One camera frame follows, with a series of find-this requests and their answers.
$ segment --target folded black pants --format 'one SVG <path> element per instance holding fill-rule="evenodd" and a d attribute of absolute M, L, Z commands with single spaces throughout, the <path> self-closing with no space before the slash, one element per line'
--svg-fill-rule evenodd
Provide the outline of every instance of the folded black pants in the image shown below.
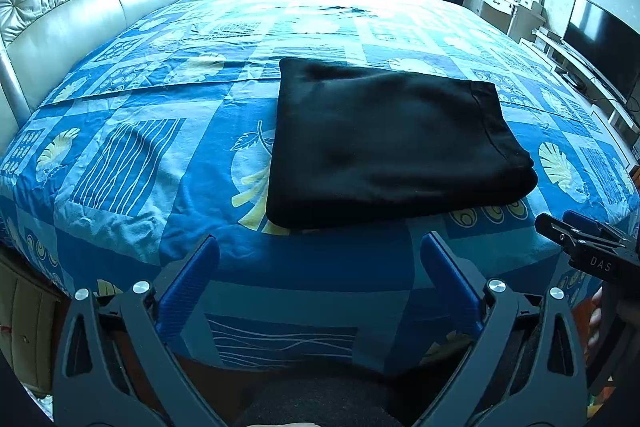
<path fill-rule="evenodd" d="M 494 84 L 283 58 L 267 217 L 321 229 L 513 203 L 533 162 Z"/>

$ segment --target bed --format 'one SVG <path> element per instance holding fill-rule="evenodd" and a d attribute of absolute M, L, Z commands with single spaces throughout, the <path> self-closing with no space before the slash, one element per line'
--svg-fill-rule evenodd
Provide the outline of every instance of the bed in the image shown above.
<path fill-rule="evenodd" d="M 536 234 L 535 216 L 570 208 L 637 233 L 640 198 L 606 129 L 460 6 L 112 1 L 0 0 L 4 241 L 68 295 L 110 295 L 212 233 L 220 266 L 170 342 L 180 354 L 249 370 L 327 357 L 398 375 L 461 340 L 419 261 L 424 233 L 518 291 L 553 282 L 572 305 L 598 282 Z M 24 16 L 25 3 L 38 16 Z M 265 203 L 287 56 L 493 82 L 538 187 L 504 207 L 324 231 L 274 225 Z"/>

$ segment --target silver bolt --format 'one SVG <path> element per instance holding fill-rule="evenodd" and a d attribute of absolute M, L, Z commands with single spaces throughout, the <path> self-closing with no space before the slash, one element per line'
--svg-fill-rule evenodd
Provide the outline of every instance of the silver bolt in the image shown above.
<path fill-rule="evenodd" d="M 561 301 L 564 299 L 564 292 L 560 288 L 553 287 L 549 290 L 549 295 L 551 295 L 554 299 Z"/>
<path fill-rule="evenodd" d="M 147 281 L 139 281 L 133 285 L 133 293 L 146 293 L 151 288 Z"/>
<path fill-rule="evenodd" d="M 84 301 L 89 296 L 89 290 L 87 288 L 80 288 L 76 292 L 76 300 Z"/>
<path fill-rule="evenodd" d="M 502 293 L 507 289 L 507 285 L 499 279 L 489 281 L 489 289 L 496 293 Z"/>

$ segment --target flat screen tv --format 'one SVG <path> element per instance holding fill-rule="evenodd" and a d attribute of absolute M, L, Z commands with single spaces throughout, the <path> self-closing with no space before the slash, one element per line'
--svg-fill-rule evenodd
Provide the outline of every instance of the flat screen tv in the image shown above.
<path fill-rule="evenodd" d="M 575 0 L 564 42 L 627 102 L 640 80 L 640 34 L 597 4 Z"/>

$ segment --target white leather headboard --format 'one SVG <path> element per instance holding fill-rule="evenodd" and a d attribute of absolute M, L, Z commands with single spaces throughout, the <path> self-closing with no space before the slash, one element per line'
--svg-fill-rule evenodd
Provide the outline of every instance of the white leather headboard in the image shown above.
<path fill-rule="evenodd" d="M 0 158 L 71 67 L 177 0 L 0 0 Z"/>

